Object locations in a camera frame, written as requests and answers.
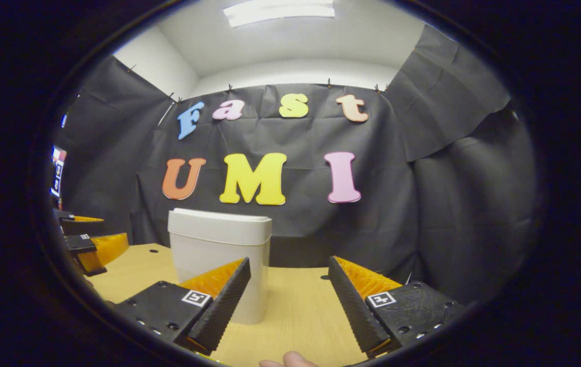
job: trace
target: white plastic container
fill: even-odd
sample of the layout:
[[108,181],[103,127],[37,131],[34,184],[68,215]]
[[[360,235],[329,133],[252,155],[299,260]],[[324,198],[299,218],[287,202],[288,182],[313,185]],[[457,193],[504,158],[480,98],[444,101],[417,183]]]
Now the white plastic container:
[[272,219],[177,208],[168,213],[168,232],[180,282],[249,257],[251,279],[231,322],[263,321]]

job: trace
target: table surface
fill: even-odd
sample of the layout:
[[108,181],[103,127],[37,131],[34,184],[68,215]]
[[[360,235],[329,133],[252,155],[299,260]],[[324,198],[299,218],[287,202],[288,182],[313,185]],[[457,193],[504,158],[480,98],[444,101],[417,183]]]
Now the table surface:
[[[170,249],[158,244],[130,246],[107,270],[88,280],[115,303],[156,281],[178,283]],[[229,323],[211,358],[234,367],[257,367],[263,359],[281,362],[287,351],[298,351],[320,367],[366,360],[331,282],[320,278],[326,274],[327,268],[269,268],[264,321]]]

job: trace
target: black fabric curtain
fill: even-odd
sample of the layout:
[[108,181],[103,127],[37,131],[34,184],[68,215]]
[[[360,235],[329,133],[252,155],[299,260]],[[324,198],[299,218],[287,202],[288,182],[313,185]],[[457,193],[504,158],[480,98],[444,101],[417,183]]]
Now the black fabric curtain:
[[[287,93],[309,113],[282,118]],[[365,102],[364,123],[335,98]],[[211,117],[226,100],[245,102],[234,121]],[[178,116],[203,102],[195,131],[178,139]],[[107,220],[134,244],[169,246],[174,207],[269,216],[273,267],[324,267],[331,255],[405,282],[425,281],[461,302],[486,297],[524,261],[540,197],[523,111],[500,80],[464,47],[426,26],[385,93],[349,86],[242,88],[173,103],[115,58],[85,82],[57,145],[68,151],[64,209]],[[326,153],[350,151],[358,202],[333,204]],[[283,153],[286,204],[226,204],[227,165],[243,153],[255,169]],[[192,195],[162,193],[170,159],[204,158]],[[184,165],[176,186],[186,184]]]

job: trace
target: container lid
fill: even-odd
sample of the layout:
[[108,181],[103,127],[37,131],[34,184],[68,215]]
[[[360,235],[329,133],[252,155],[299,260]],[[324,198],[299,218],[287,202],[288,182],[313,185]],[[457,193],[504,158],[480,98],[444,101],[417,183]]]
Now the container lid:
[[168,212],[168,232],[228,244],[259,245],[272,235],[272,219],[176,208]]

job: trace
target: white wall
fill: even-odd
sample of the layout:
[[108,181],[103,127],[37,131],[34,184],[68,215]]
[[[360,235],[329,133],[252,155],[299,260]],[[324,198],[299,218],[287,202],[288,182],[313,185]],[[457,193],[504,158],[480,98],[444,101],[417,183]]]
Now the white wall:
[[188,97],[264,84],[313,83],[332,84],[383,90],[398,69],[360,61],[331,59],[297,59],[270,61],[239,67],[202,77]]
[[173,98],[188,98],[199,77],[156,26],[141,33],[113,56]]

